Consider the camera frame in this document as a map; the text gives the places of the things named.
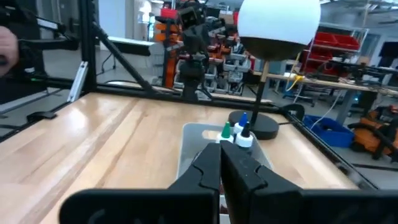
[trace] small bottle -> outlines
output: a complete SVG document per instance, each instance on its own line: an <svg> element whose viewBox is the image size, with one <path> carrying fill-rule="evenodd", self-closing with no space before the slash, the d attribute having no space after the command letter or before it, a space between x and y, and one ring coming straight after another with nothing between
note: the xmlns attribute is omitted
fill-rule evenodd
<svg viewBox="0 0 398 224"><path fill-rule="evenodd" d="M241 133L238 133L236 136L235 144L239 146L239 148L249 154L251 156L252 149L251 146L253 145L253 136L250 135L250 123L247 122L244 125L244 128Z"/></svg>
<svg viewBox="0 0 398 224"><path fill-rule="evenodd" d="M231 125L229 122L225 123L224 129L222 133L218 133L216 143L220 143L220 141L229 141L230 143L234 143L234 136L231 135Z"/></svg>
<svg viewBox="0 0 398 224"><path fill-rule="evenodd" d="M243 131L244 125L248 122L248 114L243 113L241 120L234 125L234 139L236 139L236 135Z"/></svg>

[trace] black lamp base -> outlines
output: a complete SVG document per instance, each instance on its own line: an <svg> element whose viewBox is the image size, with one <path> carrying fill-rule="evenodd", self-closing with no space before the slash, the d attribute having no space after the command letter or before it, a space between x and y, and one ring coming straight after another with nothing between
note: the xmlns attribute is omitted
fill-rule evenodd
<svg viewBox="0 0 398 224"><path fill-rule="evenodd" d="M229 114L228 121L232 126L238 123L243 113L248 114L248 120L250 121L252 112L251 111L234 111ZM272 118L258 114L257 120L254 124L251 124L251 132L256 135L258 140L270 140L276 138L279 131L279 124Z"/></svg>

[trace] blue bin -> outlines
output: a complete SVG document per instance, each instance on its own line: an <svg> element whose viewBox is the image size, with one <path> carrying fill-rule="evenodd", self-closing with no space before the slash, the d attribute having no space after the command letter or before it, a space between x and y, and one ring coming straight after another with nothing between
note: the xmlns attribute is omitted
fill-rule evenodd
<svg viewBox="0 0 398 224"><path fill-rule="evenodd" d="M303 122L306 127L311 128L320 118L306 115ZM354 133L330 118L323 118L312 128L312 131L329 146L334 147L349 147L354 138Z"/></svg>

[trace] hand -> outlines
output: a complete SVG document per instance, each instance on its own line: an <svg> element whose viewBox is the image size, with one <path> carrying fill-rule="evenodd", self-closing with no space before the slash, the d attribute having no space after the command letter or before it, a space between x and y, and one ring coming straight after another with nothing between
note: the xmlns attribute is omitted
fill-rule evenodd
<svg viewBox="0 0 398 224"><path fill-rule="evenodd" d="M0 26L0 55L7 61L0 66L0 76L5 75L18 62L18 39L6 27Z"/></svg>

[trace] desk lamp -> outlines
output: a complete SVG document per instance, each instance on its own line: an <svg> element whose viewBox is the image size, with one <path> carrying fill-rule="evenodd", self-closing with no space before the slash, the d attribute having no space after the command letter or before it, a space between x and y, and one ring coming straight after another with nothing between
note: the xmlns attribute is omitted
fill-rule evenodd
<svg viewBox="0 0 398 224"><path fill-rule="evenodd" d="M239 122L246 112L251 131L258 139L274 139L277 136L279 125L259 114L268 62L286 60L303 50L315 36L320 14L318 0L243 1L238 17L241 43L251 55L263 59L265 63L253 110L232 112L229 115L232 125Z"/></svg>

